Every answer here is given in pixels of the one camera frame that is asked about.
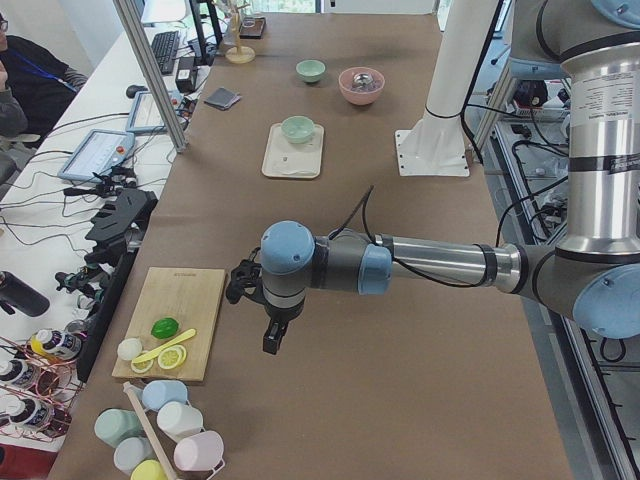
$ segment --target lemon slice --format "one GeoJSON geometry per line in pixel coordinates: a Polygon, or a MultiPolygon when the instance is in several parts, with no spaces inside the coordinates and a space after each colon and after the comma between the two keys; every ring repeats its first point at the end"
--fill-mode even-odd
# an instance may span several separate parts
{"type": "Polygon", "coordinates": [[[187,349],[182,345],[165,348],[158,355],[158,366],[163,370],[179,367],[187,359],[187,349]]]}
{"type": "Polygon", "coordinates": [[[146,362],[138,362],[138,363],[133,363],[131,362],[131,370],[134,371],[134,373],[147,373],[149,370],[151,370],[151,367],[153,367],[153,359],[151,360],[147,360],[146,362]]]}

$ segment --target wooden stick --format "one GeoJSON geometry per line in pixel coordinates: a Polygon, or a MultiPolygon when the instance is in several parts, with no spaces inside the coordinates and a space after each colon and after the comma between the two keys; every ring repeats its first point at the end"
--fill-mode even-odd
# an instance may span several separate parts
{"type": "Polygon", "coordinates": [[[168,480],[178,480],[178,477],[176,476],[176,472],[173,469],[173,466],[171,465],[171,462],[169,461],[167,454],[164,453],[164,449],[160,444],[160,440],[158,439],[158,436],[156,435],[156,432],[153,429],[153,425],[151,425],[151,422],[147,418],[147,414],[144,412],[142,403],[140,403],[140,399],[136,395],[135,388],[133,387],[133,385],[131,385],[130,382],[125,382],[123,387],[124,387],[124,393],[126,393],[127,397],[129,397],[129,401],[131,402],[133,411],[136,412],[136,415],[138,416],[138,420],[140,420],[140,423],[142,424],[142,428],[144,429],[144,433],[147,434],[149,443],[151,443],[151,446],[153,447],[153,451],[156,454],[156,457],[158,457],[158,461],[162,466],[162,470],[164,470],[164,474],[166,475],[168,480]]]}

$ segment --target light blue cup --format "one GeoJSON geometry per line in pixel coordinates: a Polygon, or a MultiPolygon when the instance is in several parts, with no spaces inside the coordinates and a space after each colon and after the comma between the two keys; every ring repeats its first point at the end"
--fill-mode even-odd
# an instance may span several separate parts
{"type": "Polygon", "coordinates": [[[102,412],[93,426],[93,431],[100,440],[113,448],[127,438],[144,433],[135,412],[118,408],[110,408],[102,412]]]}
{"type": "Polygon", "coordinates": [[[156,412],[169,402],[185,404],[188,401],[187,386],[180,380],[154,380],[142,391],[142,403],[156,412]]]}

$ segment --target yellow spoon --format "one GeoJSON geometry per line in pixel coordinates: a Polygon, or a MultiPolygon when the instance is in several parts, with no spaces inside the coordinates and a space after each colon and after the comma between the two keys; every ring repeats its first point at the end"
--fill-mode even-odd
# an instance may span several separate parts
{"type": "Polygon", "coordinates": [[[175,345],[177,343],[184,342],[185,340],[189,340],[191,337],[195,337],[196,333],[198,333],[198,332],[196,331],[195,328],[190,328],[189,330],[186,330],[183,333],[181,333],[180,335],[178,335],[173,340],[169,340],[167,343],[163,343],[159,347],[154,348],[153,350],[151,350],[151,351],[149,351],[147,353],[143,353],[142,355],[138,355],[136,358],[131,360],[131,363],[142,363],[142,362],[147,362],[149,360],[153,360],[158,355],[160,355],[160,352],[162,352],[162,350],[164,350],[165,348],[171,347],[171,346],[173,346],[173,345],[175,345]]]}

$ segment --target green lime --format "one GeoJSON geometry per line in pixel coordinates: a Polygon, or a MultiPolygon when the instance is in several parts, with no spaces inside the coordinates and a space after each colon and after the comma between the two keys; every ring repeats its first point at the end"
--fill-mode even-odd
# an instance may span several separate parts
{"type": "Polygon", "coordinates": [[[179,326],[180,325],[175,318],[161,318],[153,324],[153,327],[151,328],[151,335],[160,339],[173,337],[178,331],[179,326]]]}

